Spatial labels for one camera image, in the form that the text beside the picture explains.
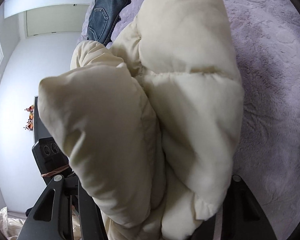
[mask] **silver bolt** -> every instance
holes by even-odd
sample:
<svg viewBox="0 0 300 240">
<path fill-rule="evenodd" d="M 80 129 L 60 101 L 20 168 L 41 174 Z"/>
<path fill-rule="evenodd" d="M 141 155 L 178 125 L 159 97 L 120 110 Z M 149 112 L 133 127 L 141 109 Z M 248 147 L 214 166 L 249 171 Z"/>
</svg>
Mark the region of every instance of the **silver bolt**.
<svg viewBox="0 0 300 240">
<path fill-rule="evenodd" d="M 241 181 L 241 177 L 240 177 L 239 175 L 233 175 L 233 176 L 232 176 L 232 179 L 233 179 L 235 182 Z"/>
<path fill-rule="evenodd" d="M 56 175 L 56 176 L 54 176 L 53 180 L 54 181 L 60 181 L 60 180 L 62 180 L 62 176 L 61 175 Z"/>
</svg>

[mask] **blue jeans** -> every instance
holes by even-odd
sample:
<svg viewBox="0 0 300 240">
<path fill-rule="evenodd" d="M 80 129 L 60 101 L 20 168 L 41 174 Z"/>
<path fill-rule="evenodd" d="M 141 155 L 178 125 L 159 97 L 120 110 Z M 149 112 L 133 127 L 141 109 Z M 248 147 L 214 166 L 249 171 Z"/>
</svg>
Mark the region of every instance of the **blue jeans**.
<svg viewBox="0 0 300 240">
<path fill-rule="evenodd" d="M 115 24 L 120 20 L 119 13 L 130 3 L 131 0 L 95 0 L 89 17 L 88 40 L 99 41 L 106 46 Z"/>
</svg>

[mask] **bed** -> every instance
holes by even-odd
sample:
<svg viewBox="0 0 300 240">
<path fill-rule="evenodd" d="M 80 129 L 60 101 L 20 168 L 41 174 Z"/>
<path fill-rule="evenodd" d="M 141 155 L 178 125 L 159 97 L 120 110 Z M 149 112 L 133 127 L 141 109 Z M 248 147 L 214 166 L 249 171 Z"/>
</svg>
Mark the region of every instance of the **bed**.
<svg viewBox="0 0 300 240">
<path fill-rule="evenodd" d="M 142 2 L 131 0 L 121 11 L 112 41 Z M 300 14 L 290 0 L 224 3 L 245 90 L 234 174 L 244 179 L 278 240 L 284 240 L 300 222 Z M 78 43 L 86 40 L 93 4 Z"/>
</svg>

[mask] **cream puffer jacket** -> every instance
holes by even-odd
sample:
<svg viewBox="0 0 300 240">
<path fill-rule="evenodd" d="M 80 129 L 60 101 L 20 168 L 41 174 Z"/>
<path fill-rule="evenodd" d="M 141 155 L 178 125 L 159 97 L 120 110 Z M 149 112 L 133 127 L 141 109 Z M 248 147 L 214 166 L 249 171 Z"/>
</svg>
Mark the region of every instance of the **cream puffer jacket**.
<svg viewBox="0 0 300 240">
<path fill-rule="evenodd" d="M 76 48 L 39 114 L 110 240 L 186 239 L 225 198 L 243 89 L 222 0 L 145 0 L 110 50 Z"/>
</svg>

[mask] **denim fabric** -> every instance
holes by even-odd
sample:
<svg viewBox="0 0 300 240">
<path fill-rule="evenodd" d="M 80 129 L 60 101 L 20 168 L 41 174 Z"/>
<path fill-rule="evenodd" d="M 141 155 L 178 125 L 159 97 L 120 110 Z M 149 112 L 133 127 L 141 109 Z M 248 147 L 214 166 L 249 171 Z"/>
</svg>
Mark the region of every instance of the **denim fabric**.
<svg viewBox="0 0 300 240">
<path fill-rule="evenodd" d="M 88 40 L 99 41 L 106 46 L 110 42 L 115 24 L 120 19 L 119 13 L 129 3 L 131 0 L 95 0 L 89 17 Z"/>
</svg>

